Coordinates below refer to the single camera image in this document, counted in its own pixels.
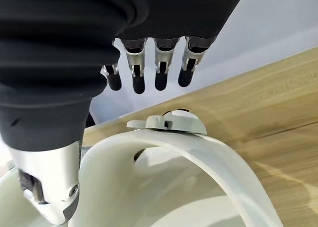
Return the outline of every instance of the wooden surface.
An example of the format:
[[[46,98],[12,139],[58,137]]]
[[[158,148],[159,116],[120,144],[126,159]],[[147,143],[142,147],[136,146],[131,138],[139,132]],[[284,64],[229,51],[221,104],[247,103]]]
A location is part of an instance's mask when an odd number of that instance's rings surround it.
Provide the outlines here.
[[[88,128],[83,143],[176,108],[196,114],[209,136],[247,161],[284,226],[318,227],[318,48]]]

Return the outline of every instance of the white plastic base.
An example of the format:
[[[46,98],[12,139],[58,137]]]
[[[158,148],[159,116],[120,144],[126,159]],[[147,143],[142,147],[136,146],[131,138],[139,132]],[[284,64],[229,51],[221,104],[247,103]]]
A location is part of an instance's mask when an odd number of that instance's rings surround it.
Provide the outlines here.
[[[0,181],[0,226],[50,226],[23,199],[16,178],[12,171]],[[109,137],[86,153],[79,180],[69,227],[283,226],[246,162],[204,135],[138,130]]]

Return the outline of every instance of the silver metal part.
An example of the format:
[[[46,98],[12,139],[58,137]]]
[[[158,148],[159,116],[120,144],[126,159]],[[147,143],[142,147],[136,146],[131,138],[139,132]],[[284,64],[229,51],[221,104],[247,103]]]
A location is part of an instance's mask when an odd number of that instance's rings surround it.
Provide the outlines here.
[[[193,72],[196,69],[197,65],[201,62],[204,54],[205,54],[205,51],[201,52],[201,53],[191,52],[189,50],[189,39],[187,38],[187,43],[185,45],[184,52],[183,52],[183,57],[182,57],[181,69],[186,71],[187,70],[187,65],[189,63],[189,59],[194,59],[196,61],[194,63],[194,66],[191,69],[191,71]]]
[[[113,64],[113,65],[111,65],[111,66],[112,66],[112,68],[113,68],[113,74],[114,74],[114,75],[118,74],[118,68],[117,68],[118,64]],[[109,72],[108,72],[108,70],[107,70],[107,68],[106,68],[106,65],[103,65],[103,66],[102,66],[102,69],[104,70],[105,74],[106,74],[107,76],[109,76]]]
[[[160,50],[157,45],[155,48],[155,64],[156,64],[156,72],[160,73],[160,63],[166,62],[166,68],[164,73],[168,74],[169,67],[171,65],[172,56],[174,53],[174,49],[171,49],[170,51],[162,51]]]
[[[145,46],[142,51],[139,53],[130,53],[126,50],[127,60],[129,69],[131,70],[131,74],[133,77],[136,77],[135,69],[139,66],[140,69],[140,77],[144,76],[145,69]]]
[[[20,170],[24,196],[50,223],[62,225],[73,216],[79,201],[80,142],[50,151],[10,148]]]

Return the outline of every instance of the black fingertip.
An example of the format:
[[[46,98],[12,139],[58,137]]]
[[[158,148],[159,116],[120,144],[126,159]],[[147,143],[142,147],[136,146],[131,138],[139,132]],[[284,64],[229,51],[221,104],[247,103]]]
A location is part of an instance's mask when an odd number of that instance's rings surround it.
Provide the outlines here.
[[[119,73],[117,74],[110,74],[107,76],[107,80],[108,80],[108,84],[109,87],[114,90],[114,91],[118,91],[121,89],[121,79],[120,79],[120,75]]]
[[[145,79],[143,76],[133,77],[133,87],[137,94],[142,94],[145,91]]]
[[[190,85],[192,80],[193,72],[191,70],[184,71],[183,69],[180,70],[178,83],[181,87],[187,87]]]
[[[157,90],[164,90],[167,86],[168,74],[156,73],[155,87]]]

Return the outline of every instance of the gray wall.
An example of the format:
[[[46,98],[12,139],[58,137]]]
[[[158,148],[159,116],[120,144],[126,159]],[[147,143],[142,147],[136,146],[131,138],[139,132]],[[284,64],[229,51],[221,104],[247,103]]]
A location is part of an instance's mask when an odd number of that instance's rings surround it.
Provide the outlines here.
[[[93,100],[94,119],[112,120],[317,46],[318,0],[241,0],[187,88],[177,84],[184,44],[182,39],[176,47],[166,90],[157,91],[154,43],[148,40],[146,91],[137,95],[123,47],[116,41],[124,85],[120,91],[107,87]]]

